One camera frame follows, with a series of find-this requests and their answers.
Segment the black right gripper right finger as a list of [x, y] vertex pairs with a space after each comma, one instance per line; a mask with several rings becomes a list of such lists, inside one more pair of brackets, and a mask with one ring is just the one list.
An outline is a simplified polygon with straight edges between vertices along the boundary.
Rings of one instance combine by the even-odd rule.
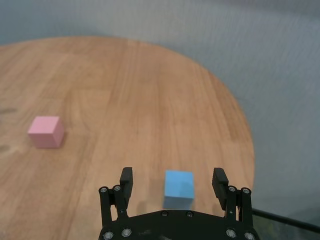
[[252, 222], [252, 191], [247, 187], [237, 189], [229, 185], [229, 180], [223, 168], [215, 167], [212, 176], [212, 187], [224, 218], [228, 221]]

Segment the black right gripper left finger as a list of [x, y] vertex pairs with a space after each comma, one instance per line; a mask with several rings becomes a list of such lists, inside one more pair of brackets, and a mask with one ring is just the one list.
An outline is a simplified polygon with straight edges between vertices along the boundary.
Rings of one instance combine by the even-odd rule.
[[124, 167], [121, 172], [119, 184], [112, 188], [102, 186], [98, 192], [100, 197], [101, 219], [103, 223], [111, 223], [111, 206], [114, 205], [117, 211], [117, 218], [128, 217], [127, 208], [133, 189], [133, 168]]

